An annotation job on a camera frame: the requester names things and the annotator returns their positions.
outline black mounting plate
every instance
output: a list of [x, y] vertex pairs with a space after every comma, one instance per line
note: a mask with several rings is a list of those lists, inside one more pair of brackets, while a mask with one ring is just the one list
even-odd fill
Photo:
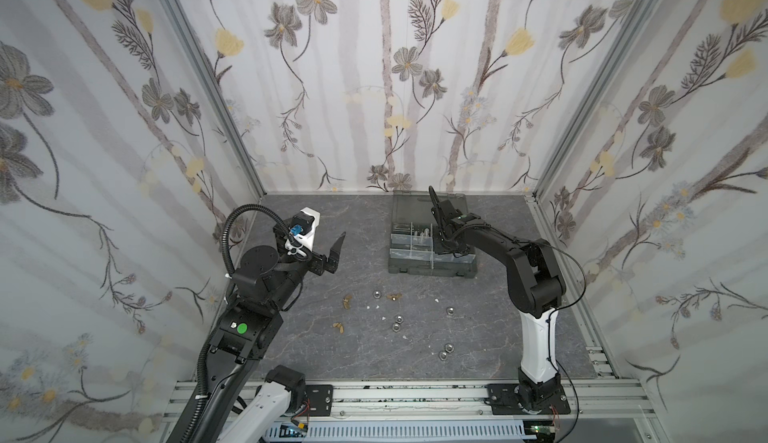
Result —
[[[491, 410], [493, 411], [494, 415], [530, 415], [529, 413], [523, 411], [523, 409], [518, 405], [518, 396], [514, 392], [516, 387], [517, 385], [501, 383], [487, 386], [487, 403], [491, 406]], [[568, 404], [567, 399], [561, 399], [563, 395], [565, 395], [565, 393], [562, 388], [556, 390], [556, 392], [549, 399], [547, 408], [543, 409], [540, 413], [537, 413], [537, 415], [552, 415], [552, 409], [550, 408], [550, 405], [553, 406], [560, 415], [570, 415], [571, 406]]]
[[333, 406], [332, 385], [307, 385], [306, 397], [310, 400], [310, 417], [331, 416], [331, 407]]

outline wall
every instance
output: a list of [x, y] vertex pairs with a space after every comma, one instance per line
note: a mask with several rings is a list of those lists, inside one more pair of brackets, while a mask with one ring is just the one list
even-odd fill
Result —
[[762, 441], [768, 0], [663, 0], [540, 200], [677, 443]]
[[634, 0], [181, 0], [267, 190], [528, 190]]
[[0, 434], [158, 441], [253, 197], [159, 1], [0, 6]]

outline work surface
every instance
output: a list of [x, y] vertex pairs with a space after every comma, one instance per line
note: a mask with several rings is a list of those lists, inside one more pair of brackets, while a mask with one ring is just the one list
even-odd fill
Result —
[[[467, 196], [470, 212], [523, 238], [539, 237], [522, 196]], [[287, 218], [304, 207], [320, 212], [314, 249], [328, 254], [346, 239], [336, 274], [309, 274], [283, 327], [254, 372], [276, 365], [307, 379], [516, 379], [522, 357], [520, 314], [507, 294], [504, 266], [478, 254], [474, 279], [387, 272], [392, 197], [267, 195], [262, 204]], [[274, 246], [274, 223], [258, 216], [246, 245]], [[382, 297], [375, 299], [374, 291]], [[397, 301], [386, 295], [401, 293]], [[351, 295], [350, 309], [342, 300]], [[446, 308], [455, 308], [453, 316]], [[395, 316], [404, 319], [392, 331]], [[341, 333], [335, 323], [341, 323]], [[571, 378], [593, 378], [584, 339], [570, 309], [557, 321], [557, 360]], [[442, 361], [446, 343], [455, 350]]]

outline flower center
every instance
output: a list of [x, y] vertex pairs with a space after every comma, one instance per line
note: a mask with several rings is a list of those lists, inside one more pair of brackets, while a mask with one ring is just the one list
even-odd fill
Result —
[[15, 79], [15, 78], [8, 78], [5, 80], [5, 86], [10, 86], [11, 88], [15, 88], [16, 90], [21, 90], [24, 85], [22, 85], [22, 82]]
[[43, 393], [43, 402], [50, 403], [56, 398], [56, 390], [48, 390]]

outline transparent storage box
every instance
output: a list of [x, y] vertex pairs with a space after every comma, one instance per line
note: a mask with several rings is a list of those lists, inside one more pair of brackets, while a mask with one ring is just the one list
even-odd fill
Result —
[[[461, 193], [437, 193], [467, 213], [467, 198]], [[389, 236], [389, 272], [428, 276], [475, 278], [475, 249], [465, 256], [437, 255], [432, 240], [435, 219], [427, 191], [395, 191], [392, 204], [392, 233]]]

